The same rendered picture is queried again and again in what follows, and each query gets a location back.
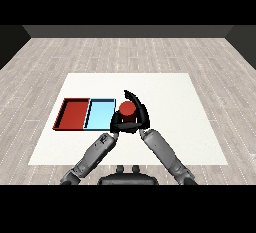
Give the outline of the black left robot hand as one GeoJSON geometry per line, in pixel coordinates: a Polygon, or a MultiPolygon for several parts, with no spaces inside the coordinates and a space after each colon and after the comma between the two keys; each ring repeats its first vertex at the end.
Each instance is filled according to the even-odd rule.
{"type": "Polygon", "coordinates": [[[110,122],[110,132],[111,133],[119,133],[119,132],[125,132],[125,133],[132,133],[134,134],[142,125],[141,117],[136,116],[135,122],[123,122],[122,121],[122,115],[120,111],[116,111],[111,119],[110,122]]]}

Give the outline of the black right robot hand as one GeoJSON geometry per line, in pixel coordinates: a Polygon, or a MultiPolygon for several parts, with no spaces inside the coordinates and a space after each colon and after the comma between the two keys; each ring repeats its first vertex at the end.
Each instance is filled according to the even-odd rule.
{"type": "Polygon", "coordinates": [[[141,129],[148,129],[150,127],[150,119],[147,108],[141,103],[139,98],[132,92],[125,90],[125,98],[130,100],[136,107],[137,122],[141,124],[141,129]]]}

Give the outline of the small red can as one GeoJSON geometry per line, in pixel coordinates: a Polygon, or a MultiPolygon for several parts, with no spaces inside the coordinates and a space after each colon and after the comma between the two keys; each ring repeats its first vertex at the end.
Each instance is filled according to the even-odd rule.
{"type": "Polygon", "coordinates": [[[119,111],[124,122],[136,122],[136,107],[131,101],[124,101],[119,106],[119,111]]]}

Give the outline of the light blue shallow open box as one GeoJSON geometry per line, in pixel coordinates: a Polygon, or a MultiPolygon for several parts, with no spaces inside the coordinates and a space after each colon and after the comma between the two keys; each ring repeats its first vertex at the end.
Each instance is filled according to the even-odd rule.
{"type": "Polygon", "coordinates": [[[92,98],[86,112],[84,130],[109,130],[115,107],[116,100],[114,98],[92,98]]]}

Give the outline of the red shallow open box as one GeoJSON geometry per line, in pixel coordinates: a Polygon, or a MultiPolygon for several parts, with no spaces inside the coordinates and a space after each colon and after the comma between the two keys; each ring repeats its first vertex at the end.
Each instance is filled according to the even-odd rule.
{"type": "Polygon", "coordinates": [[[83,131],[89,98],[65,98],[62,102],[53,130],[83,131]]]}

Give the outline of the dark grey robot body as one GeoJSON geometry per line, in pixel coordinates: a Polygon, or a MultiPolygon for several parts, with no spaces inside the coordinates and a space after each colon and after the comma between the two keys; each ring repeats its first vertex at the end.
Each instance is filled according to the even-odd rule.
{"type": "Polygon", "coordinates": [[[155,177],[142,174],[138,165],[132,166],[131,173],[124,172],[124,166],[118,165],[114,174],[101,177],[98,185],[158,185],[155,177]]]}

